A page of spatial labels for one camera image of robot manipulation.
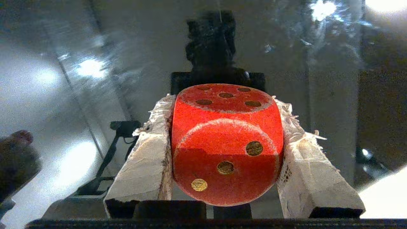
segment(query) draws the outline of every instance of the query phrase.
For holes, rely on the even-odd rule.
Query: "die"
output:
[[[232,84],[202,84],[177,96],[172,125],[173,178],[196,200],[249,203],[276,182],[283,132],[274,99]]]

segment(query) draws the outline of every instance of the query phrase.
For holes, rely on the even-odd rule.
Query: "glass surface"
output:
[[[0,136],[30,131],[42,162],[1,222],[22,228],[93,179],[110,123],[146,122],[177,90],[175,73],[191,72],[186,84],[260,79],[328,139],[319,144],[364,217],[407,218],[396,208],[407,204],[406,15],[401,0],[0,2]],[[104,176],[129,146],[119,139]],[[190,199],[178,188],[173,198]],[[251,206],[254,218],[282,218],[275,187]]]

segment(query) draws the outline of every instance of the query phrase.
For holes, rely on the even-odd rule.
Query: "paper wrapping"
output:
[[[284,132],[284,159],[277,181],[284,218],[308,218],[319,208],[365,211],[357,192],[331,164],[317,139],[302,129],[292,106],[273,97],[280,110]]]
[[[133,135],[139,139],[110,187],[106,200],[170,200],[172,195],[170,127],[175,95],[159,100],[149,120]]]

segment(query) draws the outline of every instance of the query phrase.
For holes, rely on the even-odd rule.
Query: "black object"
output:
[[[213,218],[220,220],[227,219],[251,219],[252,209],[250,204],[243,204],[233,207],[213,207]]]
[[[362,213],[362,209],[316,207],[309,218],[359,218]]]
[[[188,20],[186,58],[192,63],[191,72],[171,74],[171,93],[211,83],[237,84],[265,91],[263,73],[249,73],[233,67],[236,52],[234,34],[236,22],[231,11],[208,11],[196,20]]]
[[[206,219],[206,204],[189,200],[147,200],[136,205],[134,219]]]
[[[136,228],[407,228],[407,220],[360,220],[360,219],[268,219],[268,220],[35,220],[28,229],[136,229]]]
[[[375,180],[380,180],[392,173],[382,163],[377,161],[371,150],[356,147],[356,163],[363,166],[363,170]]]
[[[116,153],[116,145],[120,137],[128,138],[133,137],[133,131],[136,128],[140,127],[139,121],[113,121],[110,123],[110,128],[116,131],[116,135],[114,136],[113,142],[110,145],[105,158],[103,159],[102,164],[99,167],[98,172],[96,173],[96,177],[89,181],[88,183],[79,187],[76,192],[73,194],[74,196],[87,196],[87,195],[101,195],[106,191],[98,191],[100,183],[102,181],[112,181],[114,180],[113,177],[102,177],[102,173],[105,170],[106,166],[111,162],[113,159],[114,154]],[[131,148],[136,144],[138,136],[134,139]],[[131,148],[127,151],[126,159],[131,151]]]

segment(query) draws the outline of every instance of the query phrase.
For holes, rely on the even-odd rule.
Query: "crumpled paper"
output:
[[[316,208],[365,211],[357,192],[331,164],[317,139],[300,126],[292,106],[273,97],[280,110],[284,132],[284,159],[277,181],[284,218],[309,218]]]
[[[149,120],[136,129],[138,141],[111,185],[106,200],[170,200],[172,169],[170,128],[175,95],[159,100]]]

